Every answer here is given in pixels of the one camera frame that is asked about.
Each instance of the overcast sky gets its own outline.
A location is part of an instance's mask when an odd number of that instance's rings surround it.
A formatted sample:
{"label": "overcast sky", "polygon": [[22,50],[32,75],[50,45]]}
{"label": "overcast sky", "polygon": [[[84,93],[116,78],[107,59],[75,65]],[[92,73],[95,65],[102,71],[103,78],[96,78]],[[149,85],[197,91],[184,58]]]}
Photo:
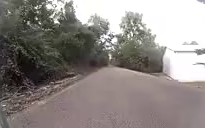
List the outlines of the overcast sky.
{"label": "overcast sky", "polygon": [[143,21],[161,45],[195,40],[205,44],[205,5],[197,0],[74,0],[77,17],[86,23],[97,13],[109,20],[111,30],[120,32],[125,11],[143,14]]}

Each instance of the white wall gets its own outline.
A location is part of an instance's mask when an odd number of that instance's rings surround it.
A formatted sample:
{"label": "white wall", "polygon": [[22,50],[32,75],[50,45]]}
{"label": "white wall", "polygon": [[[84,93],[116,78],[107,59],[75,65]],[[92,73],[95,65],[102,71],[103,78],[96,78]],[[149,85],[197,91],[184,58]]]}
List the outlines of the white wall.
{"label": "white wall", "polygon": [[194,52],[172,52],[166,50],[163,58],[163,72],[179,81],[205,81],[205,55]]}
{"label": "white wall", "polygon": [[163,73],[166,75],[173,77],[173,71],[172,68],[172,60],[174,60],[175,53],[171,51],[170,49],[166,48],[164,56],[163,56]]}

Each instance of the roof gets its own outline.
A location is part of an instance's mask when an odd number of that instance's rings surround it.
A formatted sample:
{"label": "roof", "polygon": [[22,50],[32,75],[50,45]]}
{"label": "roof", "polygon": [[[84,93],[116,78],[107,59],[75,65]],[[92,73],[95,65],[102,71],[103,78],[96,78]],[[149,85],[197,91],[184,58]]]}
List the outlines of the roof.
{"label": "roof", "polygon": [[195,52],[197,49],[205,48],[205,45],[175,45],[166,48],[174,51],[174,52]]}

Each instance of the dirt shoulder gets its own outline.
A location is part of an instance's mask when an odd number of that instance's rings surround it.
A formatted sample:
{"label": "dirt shoulder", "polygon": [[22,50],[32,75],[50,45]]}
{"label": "dirt shoulder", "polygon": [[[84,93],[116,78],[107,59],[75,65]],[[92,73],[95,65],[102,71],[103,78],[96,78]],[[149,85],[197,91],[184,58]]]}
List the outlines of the dirt shoulder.
{"label": "dirt shoulder", "polygon": [[205,90],[205,82],[182,82],[184,85],[192,86]]}
{"label": "dirt shoulder", "polygon": [[45,100],[56,93],[61,92],[69,85],[78,82],[87,75],[99,70],[100,68],[82,67],[76,68],[75,75],[69,78],[64,78],[59,81],[50,82],[47,85],[42,85],[34,90],[30,89],[22,93],[10,94],[8,98],[1,101],[2,107],[7,115],[15,114],[23,111],[38,102]]}

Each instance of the paved path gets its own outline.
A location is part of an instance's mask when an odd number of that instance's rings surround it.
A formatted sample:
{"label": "paved path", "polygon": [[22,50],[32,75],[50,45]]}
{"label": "paved path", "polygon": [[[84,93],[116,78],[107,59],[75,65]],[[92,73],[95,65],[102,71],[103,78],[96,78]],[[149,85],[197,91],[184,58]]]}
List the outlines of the paved path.
{"label": "paved path", "polygon": [[108,67],[35,106],[14,128],[205,128],[205,91]]}

